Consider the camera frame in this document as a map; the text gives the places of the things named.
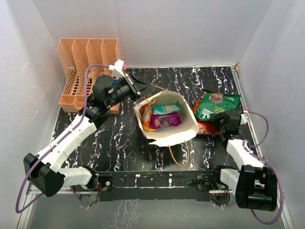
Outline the orange chips bag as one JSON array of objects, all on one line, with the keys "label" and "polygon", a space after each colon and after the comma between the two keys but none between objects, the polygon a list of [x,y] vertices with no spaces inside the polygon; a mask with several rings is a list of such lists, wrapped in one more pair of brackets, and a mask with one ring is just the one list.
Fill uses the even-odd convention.
[{"label": "orange chips bag", "polygon": [[[194,100],[193,102],[193,113],[195,114],[198,106],[200,104],[200,100]],[[207,121],[201,121],[197,117],[195,117],[197,121],[197,125],[199,127],[198,135],[219,135],[220,132],[217,131],[214,125]]]}]

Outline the green snack bag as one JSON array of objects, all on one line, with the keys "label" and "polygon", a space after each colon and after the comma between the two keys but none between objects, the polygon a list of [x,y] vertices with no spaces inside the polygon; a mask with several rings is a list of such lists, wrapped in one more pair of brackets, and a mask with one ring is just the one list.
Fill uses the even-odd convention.
[{"label": "green snack bag", "polygon": [[200,121],[210,121],[212,115],[234,110],[240,101],[240,95],[225,95],[220,93],[205,93],[195,116]]}]

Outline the orange candy pack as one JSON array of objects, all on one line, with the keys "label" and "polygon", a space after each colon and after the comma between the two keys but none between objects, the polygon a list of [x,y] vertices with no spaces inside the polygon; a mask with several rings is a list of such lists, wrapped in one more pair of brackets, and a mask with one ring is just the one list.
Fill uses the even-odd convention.
[{"label": "orange candy pack", "polygon": [[150,120],[151,120],[151,115],[152,115],[152,108],[151,108],[150,104],[143,105],[139,110],[139,114],[140,114],[140,120],[141,120],[143,130],[149,131]]}]

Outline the brown paper bag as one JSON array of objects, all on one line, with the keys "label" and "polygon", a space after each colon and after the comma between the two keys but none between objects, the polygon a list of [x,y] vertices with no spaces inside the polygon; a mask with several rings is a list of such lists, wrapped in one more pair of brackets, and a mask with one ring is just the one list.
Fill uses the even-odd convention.
[{"label": "brown paper bag", "polygon": [[[162,89],[161,92],[148,97],[134,106],[140,130],[146,139],[152,140],[151,145],[169,148],[174,162],[184,167],[190,159],[187,142],[199,132],[194,113],[185,98],[173,91]],[[177,144],[186,147],[186,160],[180,164],[171,149]]]}]

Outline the brown Kettle chips bag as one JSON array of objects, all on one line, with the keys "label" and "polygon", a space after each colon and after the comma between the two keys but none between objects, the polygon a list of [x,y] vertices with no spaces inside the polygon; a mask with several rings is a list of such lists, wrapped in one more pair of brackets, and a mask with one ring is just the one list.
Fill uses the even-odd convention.
[{"label": "brown Kettle chips bag", "polygon": [[207,89],[202,89],[201,95],[204,96],[206,93],[213,93],[213,92]]}]

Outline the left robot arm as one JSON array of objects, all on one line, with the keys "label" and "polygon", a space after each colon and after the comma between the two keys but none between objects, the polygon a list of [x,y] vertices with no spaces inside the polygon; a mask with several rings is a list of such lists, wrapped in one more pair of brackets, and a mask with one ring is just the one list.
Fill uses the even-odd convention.
[{"label": "left robot arm", "polygon": [[98,186],[96,172],[89,167],[62,168],[70,154],[111,116],[110,108],[125,99],[133,101],[149,94],[155,86],[126,73],[117,83],[102,74],[96,79],[92,93],[72,123],[46,148],[36,155],[27,154],[23,160],[28,181],[45,196],[54,196],[61,188],[84,186],[94,190]]}]

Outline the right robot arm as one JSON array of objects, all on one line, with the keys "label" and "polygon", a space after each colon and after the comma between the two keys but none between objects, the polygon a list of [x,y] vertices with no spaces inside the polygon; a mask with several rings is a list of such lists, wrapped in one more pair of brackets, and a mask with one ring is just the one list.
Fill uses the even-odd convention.
[{"label": "right robot arm", "polygon": [[228,186],[235,194],[238,207],[253,210],[275,211],[277,178],[274,170],[252,155],[239,134],[240,125],[246,124],[246,114],[235,110],[213,114],[211,123],[220,132],[226,152],[237,164],[237,169],[217,166],[213,185],[217,189]]}]

